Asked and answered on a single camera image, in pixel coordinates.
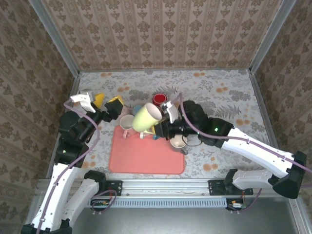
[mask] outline pink mat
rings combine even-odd
[[[139,134],[128,139],[123,129],[114,131],[109,169],[115,173],[181,174],[184,171],[184,154],[171,150],[164,138],[153,140],[152,135],[140,139]]]

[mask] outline yellow object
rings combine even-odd
[[[124,105],[122,97],[120,95],[118,95],[117,97],[114,97],[113,99],[109,100],[107,103],[115,101],[116,99],[118,99],[122,105]]]
[[[104,93],[101,94],[96,94],[95,95],[96,100],[93,102],[93,104],[98,107],[99,109],[101,109],[103,100],[104,100]]]
[[[136,114],[132,122],[132,127],[137,132],[148,132],[152,126],[161,121],[160,110],[152,103],[146,103]]]
[[[154,135],[156,134],[155,126],[152,126],[152,132],[153,132]]]

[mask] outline table surface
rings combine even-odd
[[[91,89],[95,93],[104,93],[104,102],[121,95],[129,107],[152,102],[155,93],[164,93],[173,99],[182,92],[184,100],[190,99],[200,104],[208,116],[225,119],[251,137],[269,143],[247,70],[81,73],[80,78],[79,90]],[[96,170],[106,173],[109,179],[223,178],[233,168],[262,169],[241,155],[201,144],[188,147],[185,170],[180,175],[112,173],[108,164],[113,131],[117,124],[118,121],[100,124],[100,141],[87,155],[79,177],[83,177],[88,170]],[[190,145],[198,142],[196,136],[188,137]]]

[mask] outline red mug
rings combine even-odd
[[[167,101],[167,96],[162,93],[153,96],[153,104],[155,106],[160,106],[165,101]]]

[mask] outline metal frame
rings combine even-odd
[[[293,8],[296,0],[285,0],[282,1],[271,25],[268,28],[268,31],[262,40],[251,64],[250,69],[252,73],[255,73],[256,70],[259,68],[263,58],[267,54],[270,46],[272,45],[273,41],[275,40],[279,30],[281,29],[282,25],[284,24],[287,16],[289,15],[291,9]]]
[[[252,70],[250,71],[250,80],[253,86],[255,97],[258,102],[260,113],[262,115],[263,123],[268,134],[270,145],[278,149],[279,147],[278,147],[275,135],[274,135],[274,131],[270,122],[267,109],[265,107],[265,104],[264,104],[264,101],[260,92],[260,87],[256,80],[255,74]],[[312,225],[311,225],[306,207],[302,201],[302,198],[289,199],[289,203],[290,203],[292,214],[294,216],[299,233],[300,234],[312,234]]]
[[[129,199],[147,199],[147,198],[171,198],[171,199],[186,199],[186,198],[228,198],[238,196],[210,196],[208,188],[208,180],[206,179],[120,179],[123,181],[122,193],[119,200]],[[70,200],[75,192],[79,189],[82,179],[74,180],[69,191],[67,200]],[[50,179],[39,179],[35,190],[34,199],[31,204],[26,223],[31,223],[35,214],[39,210],[39,205],[43,202],[47,188],[49,187]],[[258,193],[258,189],[254,190],[254,197]],[[281,197],[272,189],[262,190],[261,197]],[[98,198],[108,198],[108,196],[99,196]]]
[[[80,79],[81,79],[80,76],[77,76],[74,79],[74,83],[73,83],[72,90],[70,92],[70,96],[72,96],[72,95],[74,95],[74,94],[76,94],[78,92]],[[48,168],[48,171],[47,171],[47,174],[46,174],[47,178],[49,178],[52,175],[52,169],[53,169],[53,165],[54,165],[54,158],[55,158],[55,155],[56,155],[56,152],[57,152],[57,148],[58,148],[58,144],[59,144],[59,138],[60,138],[60,134],[58,134],[57,140],[56,140],[55,145],[54,145],[54,149],[53,149],[53,152],[52,152],[49,168]]]
[[[64,40],[61,37],[61,33],[57,30],[56,26],[53,23],[48,11],[46,10],[43,2],[41,0],[29,0],[33,9],[37,13],[40,21],[42,22],[45,30],[47,30],[52,41],[57,47],[59,53],[62,55],[67,67],[76,78],[79,75],[78,65],[74,58],[72,57],[70,51],[68,50]]]
[[[129,68],[129,69],[99,69],[80,70],[81,73],[93,72],[157,72],[157,71],[211,71],[211,70],[246,70],[248,67],[164,67],[164,68]]]

